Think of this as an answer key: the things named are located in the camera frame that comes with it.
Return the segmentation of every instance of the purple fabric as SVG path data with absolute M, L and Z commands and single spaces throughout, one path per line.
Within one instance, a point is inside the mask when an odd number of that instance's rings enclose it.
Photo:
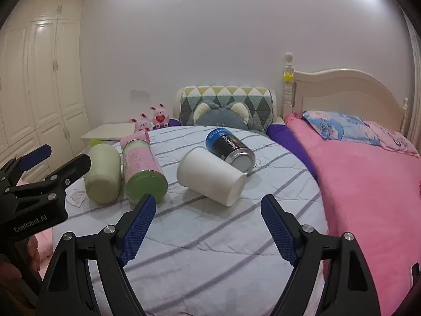
M 301 146 L 292 131 L 287 126 L 270 125 L 267 128 L 266 134 L 270 139 L 285 147 L 288 151 L 300 159 L 303 164 L 306 165 L 314 179 L 317 181 L 317 173 L 310 160 L 310 157 L 307 155 L 304 148 Z
M 182 124 L 180 123 L 180 121 L 176 120 L 176 119 L 170 119 L 170 122 L 168 123 L 168 127 L 176 127 L 176 126 L 181 126 Z

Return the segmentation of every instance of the curtain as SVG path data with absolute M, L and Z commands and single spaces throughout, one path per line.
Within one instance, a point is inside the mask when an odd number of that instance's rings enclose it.
M 415 89 L 414 102 L 412 107 L 411 122 L 409 124 L 408 139 L 417 148 L 418 152 L 421 150 L 421 40 L 414 26 L 409 21 L 407 15 L 405 20 L 408 25 L 409 36 L 411 38 L 412 52 L 414 55 L 414 69 L 415 69 Z

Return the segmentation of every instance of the wardrobe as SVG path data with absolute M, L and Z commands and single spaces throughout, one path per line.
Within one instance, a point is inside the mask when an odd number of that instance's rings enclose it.
M 51 146 L 39 181 L 77 156 L 89 129 L 79 64 L 83 0 L 20 0 L 0 30 L 0 167 Z

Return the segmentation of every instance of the human hand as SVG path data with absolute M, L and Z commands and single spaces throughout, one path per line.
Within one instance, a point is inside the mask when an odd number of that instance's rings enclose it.
M 29 238 L 27 244 L 27 253 L 31 258 L 30 268 L 37 272 L 41 269 L 41 258 L 38 251 L 38 240 L 35 235 Z M 12 280 L 22 278 L 21 272 L 11 263 L 0 262 L 0 280 Z

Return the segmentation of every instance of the wall outlet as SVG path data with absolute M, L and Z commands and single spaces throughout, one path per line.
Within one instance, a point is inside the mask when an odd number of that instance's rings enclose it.
M 151 93 L 149 92 L 149 90 L 146 90 L 146 89 L 130 90 L 130 101 L 141 101 L 150 97 L 151 97 Z

